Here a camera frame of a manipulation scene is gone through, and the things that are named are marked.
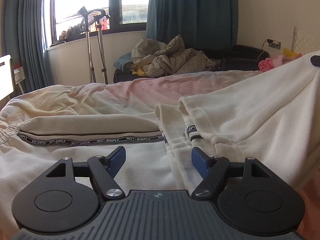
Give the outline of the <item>white quilted headboard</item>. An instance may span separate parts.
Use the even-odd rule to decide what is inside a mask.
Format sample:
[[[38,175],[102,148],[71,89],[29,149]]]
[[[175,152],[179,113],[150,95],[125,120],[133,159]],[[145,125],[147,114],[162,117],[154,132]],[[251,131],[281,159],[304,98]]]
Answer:
[[[291,50],[294,53],[305,55],[314,51],[318,51],[319,31],[303,30],[299,27],[294,27]]]

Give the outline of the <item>wall power outlet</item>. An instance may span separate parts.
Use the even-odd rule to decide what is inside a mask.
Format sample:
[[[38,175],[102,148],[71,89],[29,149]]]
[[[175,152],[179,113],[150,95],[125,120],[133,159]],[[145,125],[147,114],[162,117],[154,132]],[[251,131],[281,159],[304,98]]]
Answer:
[[[280,41],[276,41],[276,40],[272,40],[272,39],[267,39],[267,43],[268,46],[274,49],[281,49],[281,42]]]

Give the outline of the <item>right teal curtain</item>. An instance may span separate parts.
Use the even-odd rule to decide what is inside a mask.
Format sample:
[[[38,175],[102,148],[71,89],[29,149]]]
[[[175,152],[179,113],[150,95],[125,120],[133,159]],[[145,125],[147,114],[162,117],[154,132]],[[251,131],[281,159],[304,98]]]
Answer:
[[[238,0],[149,0],[146,36],[181,35],[194,49],[230,49],[238,37]]]

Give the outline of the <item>grey puffer jacket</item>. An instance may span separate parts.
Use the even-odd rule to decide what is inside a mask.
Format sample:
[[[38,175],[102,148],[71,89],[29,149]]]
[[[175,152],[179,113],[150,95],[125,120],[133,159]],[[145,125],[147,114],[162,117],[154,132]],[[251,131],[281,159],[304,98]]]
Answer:
[[[204,52],[185,48],[181,35],[168,44],[143,38],[132,49],[131,60],[132,73],[143,77],[197,73],[216,66]]]

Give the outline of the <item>black sofa bench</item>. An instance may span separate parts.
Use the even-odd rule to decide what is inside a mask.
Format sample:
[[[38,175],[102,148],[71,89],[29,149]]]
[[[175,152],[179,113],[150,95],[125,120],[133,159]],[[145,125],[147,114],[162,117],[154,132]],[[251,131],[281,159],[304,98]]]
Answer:
[[[204,54],[216,63],[208,71],[219,72],[228,70],[259,70],[258,63],[269,57],[269,53],[260,49],[244,45],[234,45],[231,49],[204,49]],[[139,79],[140,76],[116,69],[113,82],[125,82]]]

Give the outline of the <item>dark framed window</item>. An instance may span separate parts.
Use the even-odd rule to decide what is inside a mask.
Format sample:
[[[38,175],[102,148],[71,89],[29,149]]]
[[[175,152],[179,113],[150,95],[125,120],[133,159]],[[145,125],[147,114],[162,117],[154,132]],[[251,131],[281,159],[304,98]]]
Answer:
[[[80,24],[84,18],[79,10],[88,11],[88,20],[104,10],[109,18],[103,17],[103,33],[122,33],[146,29],[149,0],[49,0],[51,38],[57,42],[67,38],[67,31]]]

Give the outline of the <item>white backed wooden chair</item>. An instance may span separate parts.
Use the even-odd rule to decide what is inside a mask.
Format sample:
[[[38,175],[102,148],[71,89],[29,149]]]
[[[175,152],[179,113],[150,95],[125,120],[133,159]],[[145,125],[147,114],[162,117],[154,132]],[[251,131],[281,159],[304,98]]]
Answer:
[[[14,69],[12,66],[11,55],[1,57],[0,67],[0,100],[1,109],[9,102],[9,100],[17,95],[16,83],[14,77]]]

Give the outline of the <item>white dresser desk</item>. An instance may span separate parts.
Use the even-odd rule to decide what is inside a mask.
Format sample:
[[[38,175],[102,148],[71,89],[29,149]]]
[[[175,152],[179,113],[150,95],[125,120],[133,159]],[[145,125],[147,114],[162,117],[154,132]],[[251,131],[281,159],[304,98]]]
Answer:
[[[16,85],[18,85],[21,93],[24,94],[24,89],[22,87],[22,81],[25,80],[25,74],[24,74],[23,66],[20,66],[20,67],[14,69],[14,78],[15,78],[15,83],[16,83]]]

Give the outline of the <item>yellow plush toy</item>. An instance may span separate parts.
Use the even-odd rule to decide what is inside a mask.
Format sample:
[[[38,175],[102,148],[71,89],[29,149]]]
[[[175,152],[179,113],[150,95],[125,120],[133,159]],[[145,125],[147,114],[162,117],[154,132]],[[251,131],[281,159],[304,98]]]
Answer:
[[[291,50],[289,50],[289,49],[286,49],[286,48],[283,49],[283,54],[284,54],[286,57],[289,57],[289,58],[291,58],[291,59],[296,59],[296,58],[299,58],[299,57],[302,56],[301,53],[295,53],[295,52],[293,52],[293,51],[291,51]]]

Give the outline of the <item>teal curtain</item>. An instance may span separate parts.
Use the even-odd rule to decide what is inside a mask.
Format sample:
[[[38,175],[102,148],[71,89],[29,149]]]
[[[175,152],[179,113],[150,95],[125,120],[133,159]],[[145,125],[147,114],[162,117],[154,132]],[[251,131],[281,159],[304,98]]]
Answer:
[[[54,84],[44,31],[44,0],[3,0],[2,52],[24,68],[23,89],[31,92]]]
[[[194,49],[230,49],[238,37],[238,0],[149,0],[146,36],[181,35]]]

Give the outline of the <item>left teal curtain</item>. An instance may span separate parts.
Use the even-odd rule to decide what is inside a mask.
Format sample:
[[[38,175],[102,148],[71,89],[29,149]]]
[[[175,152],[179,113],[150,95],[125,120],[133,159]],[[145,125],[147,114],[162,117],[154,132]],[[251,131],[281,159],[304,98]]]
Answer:
[[[24,68],[23,89],[31,92],[54,84],[44,31],[44,0],[3,0],[2,52]]]

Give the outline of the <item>pink fleece robe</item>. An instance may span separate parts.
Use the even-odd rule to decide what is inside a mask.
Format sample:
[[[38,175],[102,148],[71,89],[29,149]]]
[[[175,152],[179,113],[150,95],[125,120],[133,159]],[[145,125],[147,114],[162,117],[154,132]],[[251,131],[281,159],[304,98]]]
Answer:
[[[295,57],[287,57],[284,54],[280,54],[278,57],[274,59],[266,58],[258,63],[259,70],[262,72],[267,72],[274,68],[280,67],[284,64],[287,64],[291,61],[294,61],[298,58],[302,57],[302,54],[297,54]]]

